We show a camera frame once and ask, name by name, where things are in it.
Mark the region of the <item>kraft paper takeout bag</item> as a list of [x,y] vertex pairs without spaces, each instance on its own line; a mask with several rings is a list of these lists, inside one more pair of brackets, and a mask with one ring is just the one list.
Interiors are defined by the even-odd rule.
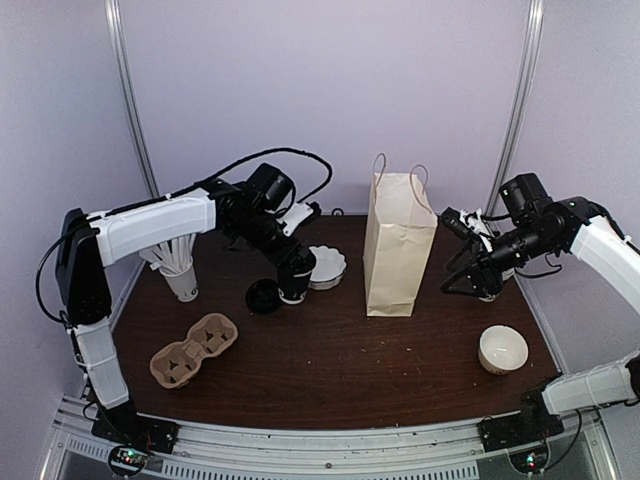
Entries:
[[374,162],[363,250],[366,315],[409,317],[414,310],[438,228],[426,192],[428,173],[417,164],[407,173]]

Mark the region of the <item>black white paper coffee cup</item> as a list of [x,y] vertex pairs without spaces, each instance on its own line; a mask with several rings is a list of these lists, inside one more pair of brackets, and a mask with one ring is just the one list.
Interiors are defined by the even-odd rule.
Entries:
[[299,274],[277,272],[277,287],[279,299],[287,305],[298,305],[306,297],[311,271]]

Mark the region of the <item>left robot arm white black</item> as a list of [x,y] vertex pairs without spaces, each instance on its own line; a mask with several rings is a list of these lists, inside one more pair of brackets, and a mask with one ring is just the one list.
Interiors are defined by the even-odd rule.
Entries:
[[66,214],[60,238],[49,249],[57,256],[55,278],[63,304],[53,319],[70,330],[80,366],[99,405],[108,411],[104,425],[121,443],[137,442],[144,424],[124,407],[132,399],[111,333],[106,268],[163,242],[218,230],[261,252],[276,268],[280,299],[299,304],[316,258],[294,232],[317,218],[321,209],[315,202],[300,201],[279,215],[280,204],[292,191],[284,173],[263,163],[236,184],[207,179],[159,200],[108,212],[74,209]]

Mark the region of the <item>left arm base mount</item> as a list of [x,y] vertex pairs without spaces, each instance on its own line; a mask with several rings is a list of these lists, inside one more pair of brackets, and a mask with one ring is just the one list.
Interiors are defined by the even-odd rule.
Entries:
[[121,478],[141,473],[157,453],[172,453],[178,432],[178,424],[172,421],[116,413],[102,407],[98,408],[91,430],[93,436],[114,443],[106,463]]

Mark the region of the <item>cardboard two-cup carrier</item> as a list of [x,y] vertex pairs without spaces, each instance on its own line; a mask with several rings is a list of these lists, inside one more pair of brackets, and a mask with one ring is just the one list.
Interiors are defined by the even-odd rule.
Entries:
[[228,317],[207,314],[191,326],[184,340],[166,345],[151,358],[150,373],[165,389],[181,388],[198,373],[204,360],[219,357],[238,335]]

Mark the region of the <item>black plastic cup lid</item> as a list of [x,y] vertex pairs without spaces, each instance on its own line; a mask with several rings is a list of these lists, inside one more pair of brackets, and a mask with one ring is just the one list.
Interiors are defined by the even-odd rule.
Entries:
[[298,278],[311,274],[316,266],[314,255],[307,257],[295,257],[277,268],[279,278]]

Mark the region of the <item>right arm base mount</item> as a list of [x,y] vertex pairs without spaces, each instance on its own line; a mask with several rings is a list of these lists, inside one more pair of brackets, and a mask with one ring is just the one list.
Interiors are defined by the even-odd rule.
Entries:
[[527,406],[509,415],[487,416],[477,429],[486,453],[506,450],[511,466],[529,476],[550,465],[549,439],[564,432],[559,416]]

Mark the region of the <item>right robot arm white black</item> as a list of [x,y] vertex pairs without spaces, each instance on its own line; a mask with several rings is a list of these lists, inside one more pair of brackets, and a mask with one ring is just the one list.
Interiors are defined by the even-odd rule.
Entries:
[[[439,220],[463,244],[446,263],[444,294],[489,299],[504,286],[504,274],[532,259],[573,255],[591,267],[633,308],[639,307],[639,250],[624,235],[609,211],[581,196],[553,200],[538,176],[515,176],[500,188],[506,218],[513,229],[493,236],[489,217],[452,208]],[[559,416],[583,408],[639,401],[639,353],[598,365],[590,370],[561,375],[526,399],[529,406],[513,419],[519,440],[535,440]]]

